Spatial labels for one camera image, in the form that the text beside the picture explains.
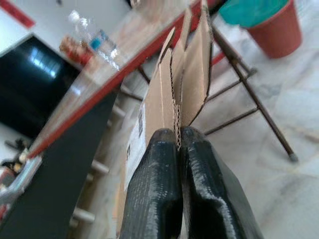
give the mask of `plastic water bottle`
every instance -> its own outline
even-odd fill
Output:
[[[115,56],[118,55],[116,44],[96,26],[93,20],[80,17],[80,14],[73,10],[69,15],[69,21],[75,25],[75,32],[81,40],[87,42],[105,61],[119,69],[114,61]]]

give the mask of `black screen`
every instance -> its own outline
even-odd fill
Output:
[[[0,121],[35,138],[78,74],[32,36],[0,58]]]

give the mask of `teal bucket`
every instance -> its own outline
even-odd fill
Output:
[[[287,2],[288,0],[229,0],[219,13],[228,24],[249,28],[272,17]]]

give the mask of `bottle cap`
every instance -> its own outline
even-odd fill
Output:
[[[76,10],[73,10],[68,18],[71,23],[77,23],[80,20],[80,14]]]

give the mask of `marble floor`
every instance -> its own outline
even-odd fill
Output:
[[[303,32],[301,46],[281,59],[268,59],[244,30],[214,20],[243,59],[258,69],[249,84],[265,105],[299,157],[291,163],[260,113],[208,136],[221,158],[238,177],[265,239],[315,239],[319,235],[319,1],[296,0]],[[148,75],[156,57],[144,68]],[[212,69],[210,95],[236,75],[222,60]],[[147,84],[138,73],[125,80],[135,94],[145,95]],[[114,239],[112,210],[120,181],[119,152],[127,143],[139,103],[120,97],[127,112],[112,116],[96,159],[110,167],[87,184],[79,206],[95,213],[93,224],[80,223],[70,238]],[[238,85],[205,105],[193,126],[206,131],[254,107],[245,88]]]

